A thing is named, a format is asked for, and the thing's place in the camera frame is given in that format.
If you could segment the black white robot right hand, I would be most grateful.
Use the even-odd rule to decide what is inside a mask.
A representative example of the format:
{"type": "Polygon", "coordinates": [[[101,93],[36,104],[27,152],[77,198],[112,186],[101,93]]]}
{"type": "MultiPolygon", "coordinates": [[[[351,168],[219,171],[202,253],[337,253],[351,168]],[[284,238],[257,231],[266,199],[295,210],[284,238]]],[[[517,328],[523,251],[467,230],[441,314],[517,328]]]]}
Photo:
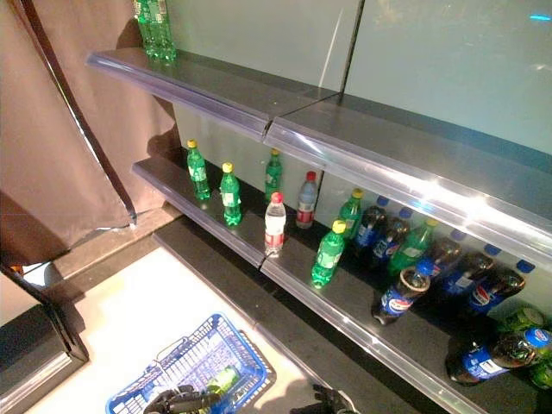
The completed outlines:
{"type": "Polygon", "coordinates": [[[338,390],[315,384],[312,386],[316,403],[292,408],[290,414],[355,414],[354,404],[338,390]]]}

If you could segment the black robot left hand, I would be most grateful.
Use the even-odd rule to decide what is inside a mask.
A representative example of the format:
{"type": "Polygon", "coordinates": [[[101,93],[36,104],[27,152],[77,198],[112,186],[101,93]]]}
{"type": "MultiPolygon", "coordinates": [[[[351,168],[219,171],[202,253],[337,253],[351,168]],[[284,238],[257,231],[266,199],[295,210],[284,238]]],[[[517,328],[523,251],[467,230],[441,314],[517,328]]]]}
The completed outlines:
{"type": "Polygon", "coordinates": [[[220,403],[222,396],[216,392],[196,392],[192,386],[180,386],[177,391],[165,390],[153,399],[144,413],[207,413],[220,403]]]}

